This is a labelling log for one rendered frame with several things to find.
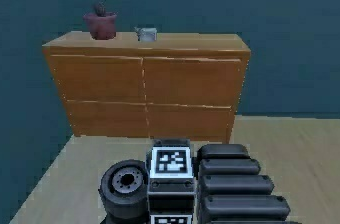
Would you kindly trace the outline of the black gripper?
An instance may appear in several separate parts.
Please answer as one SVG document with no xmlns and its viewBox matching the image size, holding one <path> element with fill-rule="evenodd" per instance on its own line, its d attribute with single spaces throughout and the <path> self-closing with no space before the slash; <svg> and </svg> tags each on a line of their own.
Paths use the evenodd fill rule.
<svg viewBox="0 0 340 224">
<path fill-rule="evenodd" d="M 140 160 L 123 160 L 102 176 L 98 189 L 106 217 L 100 224 L 147 224 L 148 174 Z"/>
</svg>

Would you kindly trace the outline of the brown wooden chest of drawers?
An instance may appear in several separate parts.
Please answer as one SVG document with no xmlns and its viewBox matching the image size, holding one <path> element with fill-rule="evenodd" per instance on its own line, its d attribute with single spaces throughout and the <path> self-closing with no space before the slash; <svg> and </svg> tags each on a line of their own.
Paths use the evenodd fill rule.
<svg viewBox="0 0 340 224">
<path fill-rule="evenodd" d="M 230 139 L 251 57 L 236 34 L 71 31 L 42 51 L 75 136 L 215 142 Z"/>
</svg>

